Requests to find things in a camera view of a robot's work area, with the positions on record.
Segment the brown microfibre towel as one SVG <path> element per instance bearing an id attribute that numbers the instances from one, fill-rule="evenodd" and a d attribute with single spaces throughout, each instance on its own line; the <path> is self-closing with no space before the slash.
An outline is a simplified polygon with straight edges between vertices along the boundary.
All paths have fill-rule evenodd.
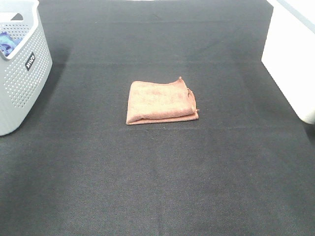
<path id="1" fill-rule="evenodd" d="M 127 125 L 190 121 L 198 118 L 194 94 L 181 77 L 168 84 L 134 81 L 130 86 Z"/>

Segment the black table cover cloth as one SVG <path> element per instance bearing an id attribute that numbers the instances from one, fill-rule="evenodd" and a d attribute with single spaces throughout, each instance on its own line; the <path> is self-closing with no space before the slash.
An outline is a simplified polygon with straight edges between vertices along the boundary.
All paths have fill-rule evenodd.
<path id="1" fill-rule="evenodd" d="M 49 78 L 0 139 L 3 236 L 312 236 L 315 128 L 261 62 L 264 0 L 42 0 Z M 199 118 L 126 124 L 181 77 Z"/>

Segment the grey perforated laundry basket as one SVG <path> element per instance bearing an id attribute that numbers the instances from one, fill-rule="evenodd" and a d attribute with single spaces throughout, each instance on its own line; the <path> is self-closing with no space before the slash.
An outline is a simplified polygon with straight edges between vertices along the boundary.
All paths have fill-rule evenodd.
<path id="1" fill-rule="evenodd" d="M 39 97 L 52 58 L 38 12 L 37 0 L 2 0 L 0 31 L 20 43 L 0 55 L 0 134 L 15 131 Z"/>

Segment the white storage bin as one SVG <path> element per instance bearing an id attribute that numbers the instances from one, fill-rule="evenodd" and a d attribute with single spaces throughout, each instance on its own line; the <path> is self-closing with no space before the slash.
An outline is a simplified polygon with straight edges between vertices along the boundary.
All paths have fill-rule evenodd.
<path id="1" fill-rule="evenodd" d="M 261 61 L 294 112 L 315 122 L 315 2 L 270 0 L 273 7 Z"/>

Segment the blue cloth in basket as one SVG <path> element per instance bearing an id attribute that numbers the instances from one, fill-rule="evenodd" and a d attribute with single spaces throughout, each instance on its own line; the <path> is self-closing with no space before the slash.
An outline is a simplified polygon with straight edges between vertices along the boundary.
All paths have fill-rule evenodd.
<path id="1" fill-rule="evenodd" d="M 0 34 L 0 50 L 7 57 L 21 42 L 21 39 L 13 39 L 7 32 Z"/>

